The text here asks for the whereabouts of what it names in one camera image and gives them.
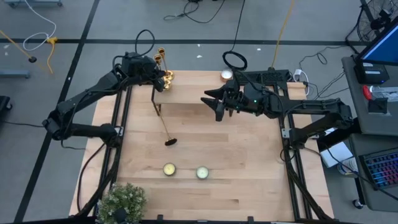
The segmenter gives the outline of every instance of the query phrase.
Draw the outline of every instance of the desk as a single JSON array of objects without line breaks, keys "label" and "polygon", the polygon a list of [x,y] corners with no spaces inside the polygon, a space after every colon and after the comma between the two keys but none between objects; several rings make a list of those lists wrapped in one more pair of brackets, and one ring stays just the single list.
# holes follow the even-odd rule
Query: desk
[{"label": "desk", "polygon": [[[356,79],[353,58],[345,57],[342,62],[361,132],[363,134],[398,136],[398,103],[388,103],[389,115],[369,114],[368,100],[363,95],[362,85]],[[398,86],[398,67],[387,66],[386,68],[390,74],[390,80],[381,86]]]},{"label": "desk", "polygon": [[[365,176],[364,169],[360,163],[359,156],[378,152],[398,146],[398,139],[389,136],[371,136],[363,134],[352,134],[349,137],[351,150],[355,156],[359,173]],[[398,212],[398,202],[380,191],[373,190],[373,187],[365,181],[358,179],[363,195],[359,196],[360,201],[366,204],[371,210]],[[392,195],[398,195],[398,187],[385,189]]]},{"label": "desk", "polygon": [[[177,86],[177,75],[173,82]],[[208,89],[204,85],[197,93]],[[166,147],[167,137],[151,94],[152,86],[133,88],[117,178],[121,184],[130,182],[145,188],[149,201],[144,219],[163,214],[165,220],[244,221],[248,216],[255,221],[294,220],[285,164],[279,159],[282,143],[277,119],[240,113],[217,123],[214,112],[203,103],[166,103],[162,116],[170,135],[178,139],[178,143]],[[189,90],[185,94],[194,95]],[[304,99],[302,83],[289,83],[289,95],[291,99]],[[113,96],[99,100],[93,125],[111,121],[114,101]],[[294,118],[298,128],[311,123],[309,115]],[[83,164],[101,143],[96,138],[88,140]],[[308,140],[307,147],[317,150],[313,140]],[[311,152],[302,151],[301,155],[307,189],[332,217],[321,160]],[[87,166],[81,204],[98,186],[103,156],[101,151]],[[166,162],[177,166],[173,177],[162,172]],[[208,179],[195,177],[198,166],[209,168]],[[75,213],[76,193],[70,209],[70,214]],[[305,217],[302,203],[300,213]]]}]

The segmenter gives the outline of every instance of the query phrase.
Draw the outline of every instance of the wooden tabletop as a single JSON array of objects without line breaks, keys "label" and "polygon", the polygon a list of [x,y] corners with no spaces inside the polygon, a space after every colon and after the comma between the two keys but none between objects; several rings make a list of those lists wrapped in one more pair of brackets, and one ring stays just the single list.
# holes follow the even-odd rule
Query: wooden tabletop
[{"label": "wooden tabletop", "polygon": [[[220,77],[219,72],[200,73]],[[213,88],[208,87],[203,85],[201,92]],[[305,99],[302,83],[288,83],[288,88],[291,99]],[[170,135],[178,139],[175,145],[167,147],[162,122],[150,102],[151,93],[151,86],[133,88],[117,180],[145,188],[148,198],[145,219],[156,219],[163,214],[166,220],[244,221],[247,216],[256,221],[294,220],[287,173],[279,158],[282,143],[278,119],[235,113],[216,122],[214,112],[203,103],[164,104],[162,116]],[[187,89],[178,94],[185,99],[185,95],[196,96],[196,93],[200,92],[194,94]],[[99,100],[93,125],[111,121],[115,98],[107,96]],[[294,119],[298,128],[311,123],[309,115],[295,115]],[[101,144],[97,138],[88,140],[82,164]],[[315,141],[308,140],[306,146],[318,150]],[[307,188],[332,217],[321,160],[308,151],[301,151],[301,155]],[[104,150],[86,168],[81,205],[98,186],[103,156]],[[162,172],[167,162],[177,166],[172,177]],[[195,169],[199,166],[209,168],[206,180],[196,178]],[[301,194],[298,190],[297,193],[301,202]],[[76,212],[75,193],[70,214]],[[304,217],[301,203],[300,213]]]}]

